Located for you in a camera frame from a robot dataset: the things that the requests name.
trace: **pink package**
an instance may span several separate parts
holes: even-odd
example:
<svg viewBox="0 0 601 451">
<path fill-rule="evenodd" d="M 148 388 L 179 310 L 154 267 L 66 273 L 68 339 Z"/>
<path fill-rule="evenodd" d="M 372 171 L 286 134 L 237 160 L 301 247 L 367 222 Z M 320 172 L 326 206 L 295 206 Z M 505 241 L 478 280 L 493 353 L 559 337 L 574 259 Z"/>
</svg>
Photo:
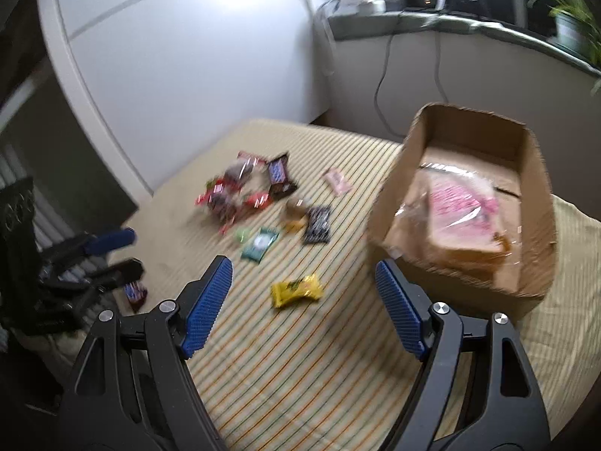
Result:
<svg viewBox="0 0 601 451">
<path fill-rule="evenodd" d="M 491 183 L 479 177 L 428 173 L 431 254 L 451 266 L 498 266 L 508 254 L 509 242 Z"/>
<path fill-rule="evenodd" d="M 327 170 L 324 173 L 323 178 L 328 182 L 330 188 L 337 197 L 353 189 L 353 185 L 351 185 L 344 178 L 344 175 L 336 168 L 330 168 Z"/>
</svg>

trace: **pink candy wrapper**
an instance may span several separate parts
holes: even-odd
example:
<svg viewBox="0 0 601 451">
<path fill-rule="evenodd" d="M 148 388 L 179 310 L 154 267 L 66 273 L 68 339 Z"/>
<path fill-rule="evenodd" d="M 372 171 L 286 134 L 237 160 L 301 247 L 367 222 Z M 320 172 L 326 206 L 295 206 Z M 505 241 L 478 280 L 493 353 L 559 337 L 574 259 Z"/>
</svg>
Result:
<svg viewBox="0 0 601 451">
<path fill-rule="evenodd" d="M 353 185 L 351 185 L 344 178 L 344 175 L 336 168 L 330 168 L 327 170 L 323 175 L 323 179 L 328 182 L 330 188 L 337 197 L 353 189 Z"/>
</svg>

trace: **window sill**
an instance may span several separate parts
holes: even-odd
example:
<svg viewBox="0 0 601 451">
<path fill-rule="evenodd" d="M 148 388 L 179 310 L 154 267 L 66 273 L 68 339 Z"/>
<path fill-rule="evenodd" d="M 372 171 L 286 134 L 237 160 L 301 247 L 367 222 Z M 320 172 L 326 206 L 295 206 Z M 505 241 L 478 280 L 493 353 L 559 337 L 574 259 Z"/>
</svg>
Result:
<svg viewBox="0 0 601 451">
<path fill-rule="evenodd" d="M 378 15 L 334 15 L 328 18 L 335 41 L 438 30 L 459 34 L 482 34 L 491 39 L 521 45 L 573 66 L 597 79 L 601 71 L 559 47 L 501 23 L 424 12 L 386 12 Z"/>
</svg>

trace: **yellow candy wrapper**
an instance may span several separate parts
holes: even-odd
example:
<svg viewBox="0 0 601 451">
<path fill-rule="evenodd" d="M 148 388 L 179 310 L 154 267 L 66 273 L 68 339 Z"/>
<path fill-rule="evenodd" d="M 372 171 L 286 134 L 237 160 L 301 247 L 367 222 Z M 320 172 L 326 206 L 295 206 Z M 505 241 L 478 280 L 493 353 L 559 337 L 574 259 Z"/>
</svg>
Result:
<svg viewBox="0 0 601 451">
<path fill-rule="evenodd" d="M 284 281 L 271 285 L 273 306 L 280 309 L 301 298 L 319 300 L 323 297 L 323 287 L 316 274 L 304 277 L 301 280 Z"/>
<path fill-rule="evenodd" d="M 300 232 L 307 225 L 307 217 L 303 217 L 298 220 L 286 220 L 284 224 L 284 230 L 287 234 L 294 234 Z"/>
</svg>

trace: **candy wrapper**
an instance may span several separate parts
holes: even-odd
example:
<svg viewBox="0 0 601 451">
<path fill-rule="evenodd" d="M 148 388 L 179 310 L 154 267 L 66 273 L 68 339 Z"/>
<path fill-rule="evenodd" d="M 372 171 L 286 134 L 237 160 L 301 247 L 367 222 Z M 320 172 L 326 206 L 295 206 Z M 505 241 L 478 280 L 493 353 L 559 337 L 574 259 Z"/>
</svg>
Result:
<svg viewBox="0 0 601 451">
<path fill-rule="evenodd" d="M 323 175 L 323 179 L 328 182 L 330 188 L 337 197 L 348 193 L 353 189 L 353 185 L 351 185 L 344 178 L 344 175 L 336 168 L 330 168 L 327 170 Z"/>
<path fill-rule="evenodd" d="M 303 230 L 303 227 L 307 225 L 307 217 L 302 217 L 300 219 L 285 219 L 284 220 L 284 230 L 288 234 L 294 234 L 296 232 L 300 232 Z"/>
<path fill-rule="evenodd" d="M 222 224 L 220 233 L 226 233 L 235 222 L 264 210 L 273 203 L 268 191 L 252 191 L 252 186 L 248 184 L 257 166 L 266 163 L 265 158 L 242 151 L 223 177 L 207 182 L 206 192 L 199 196 L 195 203 L 208 206 Z M 254 180 L 263 179 L 262 188 L 267 186 L 263 174 L 255 177 Z"/>
<path fill-rule="evenodd" d="M 274 283 L 271 286 L 271 296 L 274 308 L 280 309 L 301 298 L 319 300 L 323 297 L 323 287 L 317 275 L 313 274 L 301 280 Z"/>
<path fill-rule="evenodd" d="M 291 219 L 304 217 L 311 207 L 311 200 L 301 197 L 290 197 L 286 202 L 286 215 Z"/>
<path fill-rule="evenodd" d="M 129 301 L 129 305 L 134 312 L 140 310 L 146 301 L 146 297 L 148 297 L 148 290 L 140 281 L 135 281 L 133 283 L 128 283 L 123 287 L 125 291 L 125 296 Z"/>
<path fill-rule="evenodd" d="M 330 242 L 330 212 L 328 206 L 309 209 L 309 224 L 305 231 L 304 244 Z"/>
<path fill-rule="evenodd" d="M 281 200 L 298 190 L 298 185 L 288 174 L 288 153 L 282 154 L 267 163 L 271 188 L 269 194 L 274 200 Z"/>
<path fill-rule="evenodd" d="M 253 241 L 242 251 L 242 259 L 250 259 L 260 263 L 267 250 L 276 241 L 279 232 L 265 227 L 257 234 Z"/>
</svg>

